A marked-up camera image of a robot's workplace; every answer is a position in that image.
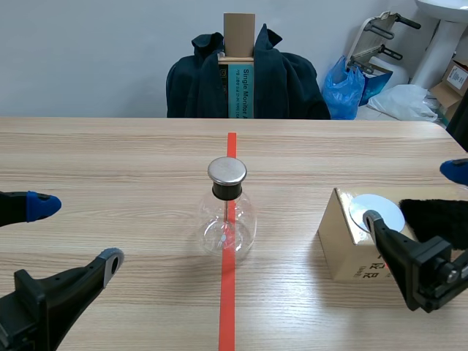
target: silver lid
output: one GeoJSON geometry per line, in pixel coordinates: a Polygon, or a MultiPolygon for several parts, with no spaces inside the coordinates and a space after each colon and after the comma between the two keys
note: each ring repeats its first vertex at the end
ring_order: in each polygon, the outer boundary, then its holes
{"type": "Polygon", "coordinates": [[[219,185],[240,184],[247,176],[246,165],[233,157],[220,157],[208,166],[208,175],[219,185]]]}

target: wooden table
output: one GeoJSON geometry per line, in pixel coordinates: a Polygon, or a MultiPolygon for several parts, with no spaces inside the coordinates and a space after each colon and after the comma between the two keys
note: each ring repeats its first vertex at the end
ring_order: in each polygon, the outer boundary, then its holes
{"type": "Polygon", "coordinates": [[[208,163],[238,133],[258,210],[237,268],[237,350],[464,350],[468,293],[432,314],[407,310],[394,282],[331,281],[316,235],[334,186],[448,186],[465,153],[418,122],[0,118],[0,190],[57,195],[54,217],[0,230],[0,295],[126,253],[60,350],[217,350],[219,260],[193,234],[208,163]]]}

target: glass jar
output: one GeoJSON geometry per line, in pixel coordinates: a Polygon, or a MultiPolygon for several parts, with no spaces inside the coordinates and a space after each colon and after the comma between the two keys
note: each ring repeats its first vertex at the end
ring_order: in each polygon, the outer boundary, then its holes
{"type": "Polygon", "coordinates": [[[200,245],[211,254],[220,255],[225,248],[242,257],[254,243],[257,214],[242,191],[246,175],[245,164],[232,157],[215,159],[208,166],[213,188],[198,208],[197,234],[200,245]]]}

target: red tape line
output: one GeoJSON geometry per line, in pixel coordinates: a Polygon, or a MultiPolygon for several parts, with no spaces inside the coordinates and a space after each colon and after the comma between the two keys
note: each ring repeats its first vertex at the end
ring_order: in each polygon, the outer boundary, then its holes
{"type": "MultiPolygon", "coordinates": [[[[237,134],[227,135],[227,156],[237,157],[237,134]]],[[[227,204],[226,240],[222,247],[218,351],[235,351],[235,201],[227,204]]]]}

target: black rubber band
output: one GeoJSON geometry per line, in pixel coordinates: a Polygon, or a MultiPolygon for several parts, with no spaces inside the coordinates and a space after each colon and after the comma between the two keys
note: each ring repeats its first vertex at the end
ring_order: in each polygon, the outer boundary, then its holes
{"type": "Polygon", "coordinates": [[[237,199],[242,194],[242,183],[232,186],[225,186],[213,183],[213,195],[223,201],[237,199]]]}

